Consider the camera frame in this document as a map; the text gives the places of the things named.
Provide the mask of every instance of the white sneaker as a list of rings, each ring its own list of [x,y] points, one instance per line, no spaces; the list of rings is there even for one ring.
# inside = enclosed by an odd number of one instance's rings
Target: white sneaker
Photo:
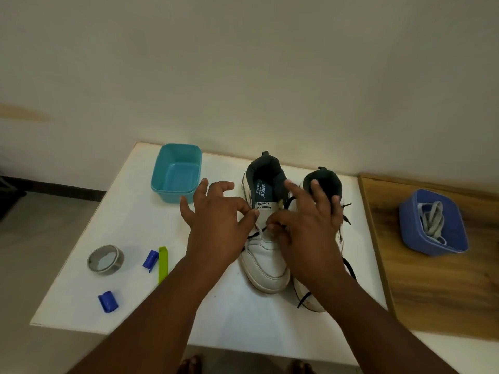
[[[312,189],[310,186],[310,182],[312,182],[313,179],[316,179],[319,181],[319,185],[321,186],[322,190],[324,193],[326,193],[327,198],[331,200],[331,198],[334,195],[339,195],[341,199],[341,181],[338,178],[338,176],[331,170],[327,170],[326,168],[320,166],[319,170],[316,170],[315,172],[309,173],[302,181],[300,186],[308,191],[310,194],[312,194]],[[294,200],[294,197],[291,197],[288,199],[287,204],[284,206],[285,208],[288,208],[289,210],[296,211],[296,201]],[[343,220],[348,222],[350,224],[350,221],[346,216],[343,216]],[[338,244],[338,247],[340,248],[341,253],[343,253],[343,226],[340,226],[340,230],[336,234],[336,243]],[[352,267],[348,263],[348,261],[343,258],[343,264],[345,265],[345,268],[350,275],[355,278],[355,273],[353,272]],[[293,278],[293,284],[294,284],[294,290],[296,292],[296,295],[298,296],[298,299],[300,300],[300,303],[298,304],[298,308],[300,308],[301,305],[305,306],[311,311],[315,312],[325,312],[326,310],[320,305],[320,303],[315,299],[315,297],[312,295],[312,293],[301,283],[298,281],[296,278]]]
[[[246,202],[260,215],[239,259],[251,283],[267,294],[282,291],[290,281],[290,270],[281,251],[266,231],[266,221],[278,210],[279,201],[288,200],[285,179],[279,160],[268,152],[253,161],[242,178]]]

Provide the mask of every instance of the wooden surface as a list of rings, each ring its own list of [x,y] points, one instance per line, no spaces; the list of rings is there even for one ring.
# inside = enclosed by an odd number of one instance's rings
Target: wooden surface
[[[411,330],[499,340],[499,195],[373,175],[359,186],[390,312]],[[419,188],[457,203],[467,252],[429,257],[404,245],[398,206]]]

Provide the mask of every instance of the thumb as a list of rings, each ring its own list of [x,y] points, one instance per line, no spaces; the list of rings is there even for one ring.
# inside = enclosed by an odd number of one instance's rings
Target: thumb
[[[274,240],[277,242],[282,251],[289,249],[291,245],[291,237],[283,226],[279,224],[269,224],[267,228],[274,236]]]
[[[260,212],[258,210],[250,210],[246,213],[245,216],[239,221],[238,231],[242,236],[247,238],[250,231],[254,227],[254,224],[257,222],[258,216]]]

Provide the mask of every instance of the hand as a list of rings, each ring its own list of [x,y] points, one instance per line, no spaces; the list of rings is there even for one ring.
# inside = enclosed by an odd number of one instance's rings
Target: hand
[[[194,213],[187,199],[180,199],[180,214],[191,228],[185,258],[200,265],[212,286],[239,257],[259,212],[251,210],[240,197],[224,197],[224,191],[234,189],[233,182],[219,181],[209,186],[203,178],[194,193]],[[237,211],[244,217],[238,223]]]
[[[297,212],[280,210],[267,220],[291,273],[312,293],[331,276],[346,274],[335,235],[343,222],[339,196],[331,204],[317,180],[310,196],[290,180],[286,188],[296,197]]]

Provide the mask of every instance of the plastic container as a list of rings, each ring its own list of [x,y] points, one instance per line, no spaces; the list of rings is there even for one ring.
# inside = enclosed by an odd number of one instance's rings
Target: plastic container
[[[197,145],[162,146],[154,165],[151,188],[167,203],[179,203],[181,195],[191,203],[199,183],[202,158]]]
[[[423,231],[418,212],[418,203],[442,202],[444,206],[444,227],[442,237],[447,245],[430,239]],[[413,195],[400,204],[400,229],[404,243],[411,249],[430,256],[446,253],[463,253],[468,249],[468,237],[459,212],[459,207],[444,195],[425,189],[416,190]]]

